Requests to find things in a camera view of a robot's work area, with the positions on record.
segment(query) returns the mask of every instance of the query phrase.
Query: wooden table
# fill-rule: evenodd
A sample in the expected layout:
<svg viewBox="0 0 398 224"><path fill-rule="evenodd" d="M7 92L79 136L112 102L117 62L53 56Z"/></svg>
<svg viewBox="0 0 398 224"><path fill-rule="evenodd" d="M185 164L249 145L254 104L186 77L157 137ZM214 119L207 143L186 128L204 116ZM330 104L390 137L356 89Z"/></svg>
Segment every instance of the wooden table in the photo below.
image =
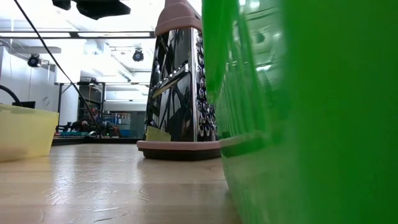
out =
<svg viewBox="0 0 398 224"><path fill-rule="evenodd" d="M220 159L148 160L132 144L0 163L0 222L241 223Z"/></svg>

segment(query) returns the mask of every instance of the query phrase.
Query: green bin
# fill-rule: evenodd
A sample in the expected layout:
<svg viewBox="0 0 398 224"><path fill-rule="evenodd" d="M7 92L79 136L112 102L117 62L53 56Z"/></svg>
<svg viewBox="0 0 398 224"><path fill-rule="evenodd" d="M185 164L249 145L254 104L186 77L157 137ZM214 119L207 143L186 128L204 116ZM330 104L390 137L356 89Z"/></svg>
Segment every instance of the green bin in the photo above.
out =
<svg viewBox="0 0 398 224"><path fill-rule="evenodd" d="M203 0L243 223L398 223L395 1Z"/></svg>

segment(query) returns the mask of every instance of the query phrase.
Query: yellow plastic container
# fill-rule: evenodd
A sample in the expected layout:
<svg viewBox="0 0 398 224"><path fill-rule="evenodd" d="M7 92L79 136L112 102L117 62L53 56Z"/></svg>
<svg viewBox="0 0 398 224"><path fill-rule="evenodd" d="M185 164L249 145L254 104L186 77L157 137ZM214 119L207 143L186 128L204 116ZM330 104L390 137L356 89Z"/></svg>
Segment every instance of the yellow plastic container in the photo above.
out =
<svg viewBox="0 0 398 224"><path fill-rule="evenodd" d="M47 156L58 113L0 105L0 162Z"/></svg>

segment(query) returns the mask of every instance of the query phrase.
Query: black wire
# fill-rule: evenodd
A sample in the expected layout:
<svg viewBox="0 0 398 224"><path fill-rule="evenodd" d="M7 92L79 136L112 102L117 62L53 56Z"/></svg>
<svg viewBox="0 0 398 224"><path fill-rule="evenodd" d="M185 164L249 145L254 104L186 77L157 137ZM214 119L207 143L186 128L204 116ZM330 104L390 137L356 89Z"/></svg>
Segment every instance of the black wire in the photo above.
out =
<svg viewBox="0 0 398 224"><path fill-rule="evenodd" d="M15 4L17 5L17 7L19 8L19 10L21 11L21 13L24 15L26 21L30 24L30 26L33 28L33 30L35 31L35 33L37 34L37 36L39 37L40 41L43 44L43 47L46 49L46 51L49 53L49 55L51 56L52 60L55 62L55 64L58 66L58 68L61 70L61 72L66 76L66 78L70 81L70 84L75 88L75 90L77 91L77 93L79 94L79 97L81 100L83 100L85 106L88 109L88 112L90 114L91 119L93 120L95 127L97 129L98 134L101 134L100 132L100 127L98 126L97 122L94 119L94 115L93 112L90 110L90 106L88 106L87 101L84 99L83 95L80 93L79 89L77 88L77 86L72 82L72 80L69 78L69 76L65 73L65 71L63 71L61 65L58 63L57 59L55 59L54 55L51 53L50 49L47 47L47 44L45 44L43 37L40 35L40 33L38 32L38 30L36 29L36 27L33 25L33 22L29 19L29 17L27 16L27 14L25 13L25 10L21 7L21 5L19 4L18 0L14 0Z"/></svg>
<svg viewBox="0 0 398 224"><path fill-rule="evenodd" d="M5 87L4 85L0 85L0 90L4 90L6 91L8 94L10 94L10 96L14 99L16 106L22 106L21 102L19 101L17 95L15 95L15 93L13 91L11 91L10 89L8 89L7 87Z"/></svg>

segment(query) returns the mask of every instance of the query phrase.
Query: black light fixture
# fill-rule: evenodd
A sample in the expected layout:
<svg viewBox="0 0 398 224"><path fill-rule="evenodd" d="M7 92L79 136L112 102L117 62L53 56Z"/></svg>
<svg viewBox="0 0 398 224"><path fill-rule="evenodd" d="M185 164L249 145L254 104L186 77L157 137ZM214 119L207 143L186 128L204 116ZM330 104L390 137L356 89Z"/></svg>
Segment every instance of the black light fixture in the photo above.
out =
<svg viewBox="0 0 398 224"><path fill-rule="evenodd" d="M142 49L136 49L134 55L132 55L132 59L135 62L140 62L144 59L144 54L142 53Z"/></svg>
<svg viewBox="0 0 398 224"><path fill-rule="evenodd" d="M79 12L91 19L101 19L107 16L128 15L131 9L120 0L72 0L76 2ZM64 10L71 8L71 0L52 0L54 6Z"/></svg>
<svg viewBox="0 0 398 224"><path fill-rule="evenodd" d="M32 68L39 68L42 65L40 55L32 54L28 59L27 64Z"/></svg>

